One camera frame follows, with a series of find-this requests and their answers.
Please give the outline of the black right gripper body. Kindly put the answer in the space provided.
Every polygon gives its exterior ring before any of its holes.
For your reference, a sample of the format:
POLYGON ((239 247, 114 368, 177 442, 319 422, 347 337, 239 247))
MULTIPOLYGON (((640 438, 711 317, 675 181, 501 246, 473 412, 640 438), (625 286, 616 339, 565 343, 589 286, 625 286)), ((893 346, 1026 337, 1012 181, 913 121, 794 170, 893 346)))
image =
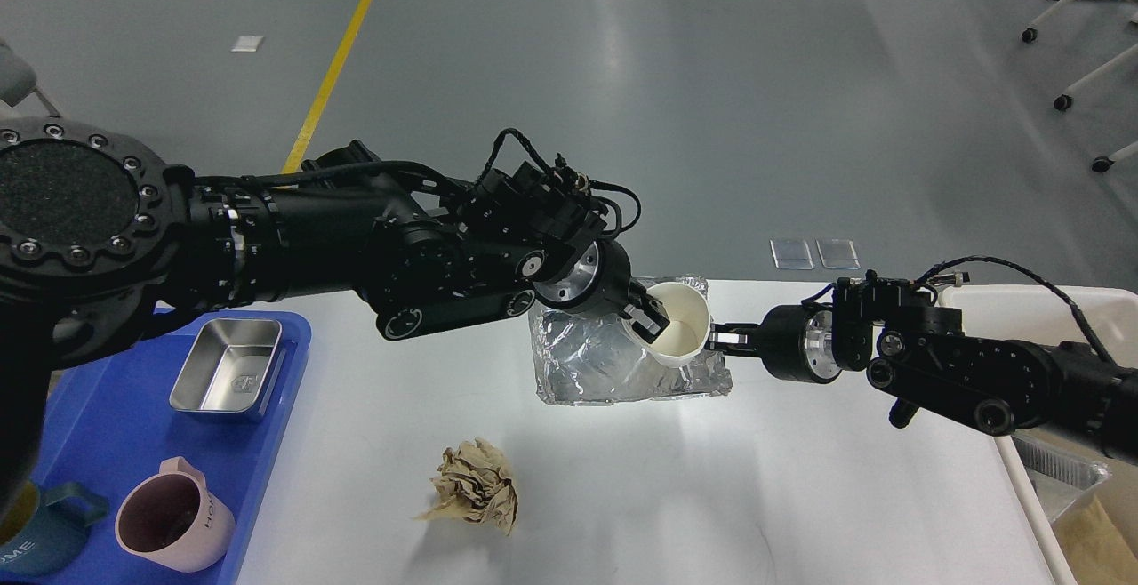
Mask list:
POLYGON ((874 326, 822 305, 780 305, 757 327, 756 351, 769 374, 828 385, 869 365, 874 326))

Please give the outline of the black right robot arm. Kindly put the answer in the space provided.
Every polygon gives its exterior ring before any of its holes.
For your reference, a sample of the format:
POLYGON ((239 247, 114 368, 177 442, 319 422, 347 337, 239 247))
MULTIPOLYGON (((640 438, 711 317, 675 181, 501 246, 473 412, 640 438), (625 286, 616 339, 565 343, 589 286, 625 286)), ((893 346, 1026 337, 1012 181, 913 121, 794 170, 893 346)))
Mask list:
POLYGON ((1137 388, 1133 366, 1115 362, 1067 292, 1016 262, 987 254, 979 262, 1016 270, 1063 302, 1082 341, 1056 346, 997 341, 965 333, 959 308, 939 294, 967 285, 947 259, 921 277, 841 277, 762 321, 711 326, 707 351, 760 359, 780 380, 828 385, 861 372, 894 399, 889 422, 902 429, 921 411, 991 437, 1041 429, 1102 456, 1135 464, 1137 388))

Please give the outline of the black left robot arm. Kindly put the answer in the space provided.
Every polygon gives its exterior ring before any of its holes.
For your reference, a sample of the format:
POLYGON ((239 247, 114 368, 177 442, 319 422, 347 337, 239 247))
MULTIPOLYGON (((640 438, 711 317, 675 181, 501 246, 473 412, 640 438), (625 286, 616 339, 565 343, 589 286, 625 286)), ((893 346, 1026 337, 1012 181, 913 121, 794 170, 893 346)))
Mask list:
POLYGON ((613 195, 505 127, 473 180, 362 142, 299 172, 206 176, 92 124, 3 122, 3 512, 38 464, 53 372, 257 302, 354 291, 387 341, 541 304, 674 314, 630 277, 613 195))

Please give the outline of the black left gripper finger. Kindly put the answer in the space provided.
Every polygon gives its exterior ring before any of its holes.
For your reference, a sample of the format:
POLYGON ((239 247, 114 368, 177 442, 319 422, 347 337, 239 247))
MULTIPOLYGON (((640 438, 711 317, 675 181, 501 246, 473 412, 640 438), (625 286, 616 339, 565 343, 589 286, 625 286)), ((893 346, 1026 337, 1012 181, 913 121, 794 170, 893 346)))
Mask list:
POLYGON ((661 300, 644 300, 627 304, 621 311, 622 326, 630 338, 643 343, 655 343, 663 333, 663 304, 661 300))
POLYGON ((652 296, 640 281, 629 282, 629 297, 622 306, 622 318, 640 326, 667 326, 670 322, 662 302, 652 296))

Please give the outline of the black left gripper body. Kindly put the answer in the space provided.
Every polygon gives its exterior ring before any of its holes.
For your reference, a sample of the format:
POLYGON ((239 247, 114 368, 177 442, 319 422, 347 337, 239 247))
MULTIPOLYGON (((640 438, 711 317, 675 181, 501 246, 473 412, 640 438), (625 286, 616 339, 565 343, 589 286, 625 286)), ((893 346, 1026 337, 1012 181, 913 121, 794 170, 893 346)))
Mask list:
POLYGON ((629 254, 615 240, 597 240, 566 277, 533 290, 541 304, 568 315, 619 314, 630 305, 629 254))

